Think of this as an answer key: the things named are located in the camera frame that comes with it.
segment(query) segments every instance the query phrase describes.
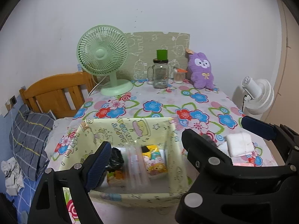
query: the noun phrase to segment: gray plaid pillowcase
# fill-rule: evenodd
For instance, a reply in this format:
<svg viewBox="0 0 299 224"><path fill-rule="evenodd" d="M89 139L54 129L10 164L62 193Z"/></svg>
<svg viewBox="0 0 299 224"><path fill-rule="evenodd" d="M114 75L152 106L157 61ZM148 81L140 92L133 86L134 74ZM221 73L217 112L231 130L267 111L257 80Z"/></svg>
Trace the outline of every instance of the gray plaid pillowcase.
<svg viewBox="0 0 299 224"><path fill-rule="evenodd" d="M47 166L44 148L53 123L46 113L29 113L27 105L22 105L13 122L11 149L24 174L33 181Z"/></svg>

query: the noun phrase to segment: white wall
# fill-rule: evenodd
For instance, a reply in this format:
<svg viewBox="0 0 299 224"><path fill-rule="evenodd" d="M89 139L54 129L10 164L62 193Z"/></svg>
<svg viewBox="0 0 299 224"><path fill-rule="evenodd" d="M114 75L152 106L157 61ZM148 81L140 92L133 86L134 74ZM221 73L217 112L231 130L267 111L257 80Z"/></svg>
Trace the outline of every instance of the white wall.
<svg viewBox="0 0 299 224"><path fill-rule="evenodd" d="M190 48L207 55L229 97L247 75L276 78L276 0L21 0L0 31L0 104L23 85L77 71L77 42L98 24L189 33Z"/></svg>

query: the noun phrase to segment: fan base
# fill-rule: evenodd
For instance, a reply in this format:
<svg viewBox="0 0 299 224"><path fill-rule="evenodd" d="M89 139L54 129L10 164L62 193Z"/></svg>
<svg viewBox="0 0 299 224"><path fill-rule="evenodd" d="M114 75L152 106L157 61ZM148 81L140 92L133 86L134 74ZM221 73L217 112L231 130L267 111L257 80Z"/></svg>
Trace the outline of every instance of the fan base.
<svg viewBox="0 0 299 224"><path fill-rule="evenodd" d="M103 94L104 96L116 96L130 91L132 88L132 82L126 79L118 79L117 86L115 87L111 86L110 82L105 83L102 86L101 94Z"/></svg>

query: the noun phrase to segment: jar handle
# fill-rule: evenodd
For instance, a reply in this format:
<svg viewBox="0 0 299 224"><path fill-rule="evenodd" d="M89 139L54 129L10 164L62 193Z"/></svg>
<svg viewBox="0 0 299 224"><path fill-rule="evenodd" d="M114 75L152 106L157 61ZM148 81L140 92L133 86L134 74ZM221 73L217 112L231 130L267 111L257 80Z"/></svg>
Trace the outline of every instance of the jar handle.
<svg viewBox="0 0 299 224"><path fill-rule="evenodd" d="M149 80L149 83L153 81L153 77L154 77L154 66L149 66L147 69L147 79Z"/></svg>

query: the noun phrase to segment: fan stand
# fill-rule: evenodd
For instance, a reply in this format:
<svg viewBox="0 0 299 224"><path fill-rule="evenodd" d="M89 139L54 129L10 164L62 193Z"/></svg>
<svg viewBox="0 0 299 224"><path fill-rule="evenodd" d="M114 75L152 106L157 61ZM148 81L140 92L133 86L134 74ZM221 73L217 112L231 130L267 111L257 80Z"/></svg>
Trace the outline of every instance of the fan stand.
<svg viewBox="0 0 299 224"><path fill-rule="evenodd" d="M104 96L122 95L133 88L132 82L126 79L117 79L116 73L110 74L110 81L105 83L101 88L101 94Z"/></svg>

